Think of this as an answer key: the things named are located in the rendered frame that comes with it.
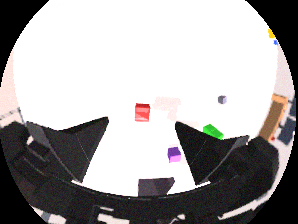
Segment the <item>small yellow block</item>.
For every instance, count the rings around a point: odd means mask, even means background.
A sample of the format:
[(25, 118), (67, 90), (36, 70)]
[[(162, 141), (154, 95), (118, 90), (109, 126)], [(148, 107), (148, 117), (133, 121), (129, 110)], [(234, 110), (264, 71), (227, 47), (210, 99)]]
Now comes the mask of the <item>small yellow block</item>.
[(273, 39), (273, 37), (274, 39), (277, 39), (277, 37), (274, 36), (273, 31), (271, 31), (270, 28), (267, 28), (267, 32), (269, 32), (270, 39)]

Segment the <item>red block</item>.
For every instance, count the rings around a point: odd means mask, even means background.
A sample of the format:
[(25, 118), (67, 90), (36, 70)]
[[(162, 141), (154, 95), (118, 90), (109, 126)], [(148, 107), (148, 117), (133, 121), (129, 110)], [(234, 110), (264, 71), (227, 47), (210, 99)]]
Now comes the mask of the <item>red block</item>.
[(137, 104), (134, 107), (134, 123), (150, 123), (150, 104)]

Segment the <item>small green block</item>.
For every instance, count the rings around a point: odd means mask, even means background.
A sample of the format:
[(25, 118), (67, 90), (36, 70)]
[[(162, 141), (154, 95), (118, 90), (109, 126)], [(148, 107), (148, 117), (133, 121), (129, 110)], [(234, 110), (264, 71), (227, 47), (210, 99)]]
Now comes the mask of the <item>small green block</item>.
[(214, 131), (214, 129), (213, 129), (213, 131), (210, 131), (209, 135), (217, 137), (217, 139), (221, 139), (221, 140), (223, 139), (223, 133), (220, 132), (220, 129), (217, 129), (217, 128), (216, 128), (216, 131)]
[(214, 127), (214, 125), (212, 124), (208, 124), (208, 125), (205, 125), (204, 128), (202, 128), (202, 132), (205, 132), (205, 133), (209, 133), (210, 131), (216, 131), (216, 127)]

